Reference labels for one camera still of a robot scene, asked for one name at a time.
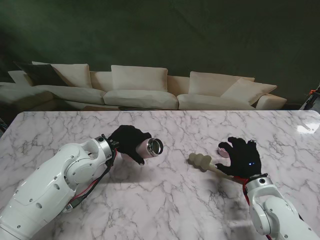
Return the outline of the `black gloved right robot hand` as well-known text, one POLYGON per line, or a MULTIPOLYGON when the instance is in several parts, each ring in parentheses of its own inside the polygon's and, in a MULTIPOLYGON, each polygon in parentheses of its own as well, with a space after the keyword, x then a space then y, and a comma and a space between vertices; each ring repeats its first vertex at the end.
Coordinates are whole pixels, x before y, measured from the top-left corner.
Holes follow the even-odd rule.
POLYGON ((218 147, 224 149, 230 159, 230 166, 217 163, 215 166, 224 174, 242 179, 261 175, 262 163, 257 144, 253 140, 246 142, 242 138, 229 137, 228 142, 220 142, 218 147))

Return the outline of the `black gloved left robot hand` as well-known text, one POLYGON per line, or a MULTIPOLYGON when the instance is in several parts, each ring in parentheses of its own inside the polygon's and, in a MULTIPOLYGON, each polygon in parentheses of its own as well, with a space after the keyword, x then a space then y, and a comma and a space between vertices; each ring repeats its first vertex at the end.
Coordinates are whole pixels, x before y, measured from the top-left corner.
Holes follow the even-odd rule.
POLYGON ((120 125, 109 137, 109 141, 117 142, 117 150, 131 157, 139 165, 145 164, 144 159, 137 153, 136 149, 143 141, 150 139, 149 132, 143 133, 132 125, 120 125))

